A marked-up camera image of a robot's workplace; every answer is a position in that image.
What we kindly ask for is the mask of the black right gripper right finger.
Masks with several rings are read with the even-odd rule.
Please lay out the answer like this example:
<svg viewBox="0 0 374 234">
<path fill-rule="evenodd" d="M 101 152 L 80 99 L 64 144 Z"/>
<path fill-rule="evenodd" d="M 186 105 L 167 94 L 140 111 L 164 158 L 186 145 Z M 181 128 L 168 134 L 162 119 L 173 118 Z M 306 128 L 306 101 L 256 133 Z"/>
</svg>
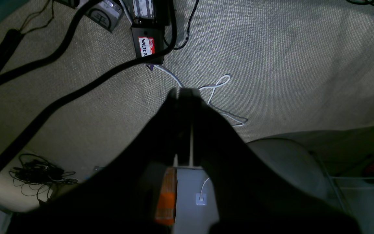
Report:
<svg viewBox="0 0 374 234">
<path fill-rule="evenodd" d="M 201 98 L 181 88 L 181 122 L 192 127 L 193 162 L 214 188 L 210 234 L 360 234 L 356 219 L 281 178 Z"/>
</svg>

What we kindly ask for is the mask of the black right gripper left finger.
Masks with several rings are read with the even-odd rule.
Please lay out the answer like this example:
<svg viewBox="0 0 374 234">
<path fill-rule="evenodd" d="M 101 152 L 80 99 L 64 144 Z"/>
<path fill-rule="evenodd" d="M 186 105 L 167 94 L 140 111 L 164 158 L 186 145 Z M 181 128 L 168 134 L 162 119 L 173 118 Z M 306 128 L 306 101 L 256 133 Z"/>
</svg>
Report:
<svg viewBox="0 0 374 234">
<path fill-rule="evenodd" d="M 173 88 L 157 114 L 106 168 L 50 203 L 12 220 L 13 234 L 169 234 L 155 220 L 160 185 L 174 153 L 160 127 L 176 102 Z"/>
</svg>

